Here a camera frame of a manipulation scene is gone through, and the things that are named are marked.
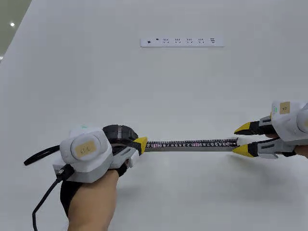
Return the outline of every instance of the white table surface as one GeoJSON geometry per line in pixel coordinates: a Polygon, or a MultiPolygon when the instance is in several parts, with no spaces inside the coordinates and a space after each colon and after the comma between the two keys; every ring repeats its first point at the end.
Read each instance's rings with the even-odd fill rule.
{"type": "MultiPolygon", "coordinates": [[[[232,136],[272,100],[307,100],[308,2],[33,0],[0,65],[0,229],[31,230],[75,125],[151,140],[232,136]],[[142,49],[155,36],[221,35],[224,48],[142,49]]],[[[305,231],[308,160],[149,153],[118,184],[111,231],[305,231]]],[[[59,187],[40,231],[65,230],[59,187]]]]}

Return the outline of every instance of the white power strip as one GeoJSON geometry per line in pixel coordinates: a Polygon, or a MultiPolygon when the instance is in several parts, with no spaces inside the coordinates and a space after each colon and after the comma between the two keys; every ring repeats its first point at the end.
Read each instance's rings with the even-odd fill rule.
{"type": "Polygon", "coordinates": [[[142,38],[141,47],[223,47],[222,39],[210,38],[142,38]]]}

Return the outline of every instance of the power outlet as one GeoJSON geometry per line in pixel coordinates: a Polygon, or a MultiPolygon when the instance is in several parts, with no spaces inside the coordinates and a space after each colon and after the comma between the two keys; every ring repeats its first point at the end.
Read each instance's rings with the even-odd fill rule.
{"type": "Polygon", "coordinates": [[[142,38],[141,47],[224,47],[221,38],[142,38]]]}

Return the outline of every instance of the black cable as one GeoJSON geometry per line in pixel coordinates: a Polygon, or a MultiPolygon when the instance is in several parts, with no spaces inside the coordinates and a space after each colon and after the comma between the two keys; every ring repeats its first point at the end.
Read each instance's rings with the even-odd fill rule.
{"type": "Polygon", "coordinates": [[[32,212],[32,224],[33,224],[33,230],[34,231],[38,231],[37,228],[37,219],[36,219],[36,212],[39,210],[39,208],[42,206],[42,204],[45,202],[45,200],[47,199],[47,197],[49,196],[49,194],[52,192],[52,190],[54,189],[54,187],[56,187],[56,185],[58,183],[60,183],[63,180],[67,180],[68,178],[70,178],[73,173],[74,173],[74,169],[72,166],[70,165],[65,165],[63,168],[61,168],[59,170],[59,172],[57,173],[57,179],[54,181],[54,183],[52,183],[52,185],[49,187],[49,189],[46,191],[46,193],[44,194],[44,196],[42,197],[42,199],[39,201],[38,205],[35,207],[35,209],[32,212]]]}
{"type": "Polygon", "coordinates": [[[30,158],[28,158],[27,160],[24,161],[24,165],[30,165],[44,157],[47,157],[49,156],[50,154],[52,153],[55,153],[57,151],[60,150],[60,146],[59,145],[56,145],[56,146],[53,146],[53,147],[50,147],[50,148],[46,148],[45,150],[43,151],[40,151],[36,154],[34,154],[33,156],[31,156],[30,158]]]}
{"type": "Polygon", "coordinates": [[[38,203],[38,205],[35,207],[35,209],[32,212],[32,223],[33,223],[33,230],[34,231],[38,231],[37,228],[37,219],[36,219],[36,212],[39,210],[39,208],[42,206],[42,204],[45,202],[45,200],[47,199],[47,197],[49,196],[49,194],[52,192],[52,190],[54,189],[54,187],[56,187],[56,185],[58,183],[60,183],[61,181],[56,179],[54,181],[54,183],[50,186],[50,188],[47,190],[47,192],[45,193],[45,195],[42,197],[42,199],[40,200],[40,202],[38,203]]]}

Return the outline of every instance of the handwritten label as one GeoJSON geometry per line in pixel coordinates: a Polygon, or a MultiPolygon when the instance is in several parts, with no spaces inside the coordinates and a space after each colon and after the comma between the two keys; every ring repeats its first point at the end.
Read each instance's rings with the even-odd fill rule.
{"type": "Polygon", "coordinates": [[[75,152],[77,154],[77,157],[81,158],[83,156],[89,155],[92,152],[96,151],[96,146],[94,141],[87,141],[81,145],[78,145],[75,148],[75,152]]]}
{"type": "Polygon", "coordinates": [[[280,103],[280,114],[289,114],[290,113],[290,102],[280,103]]]}

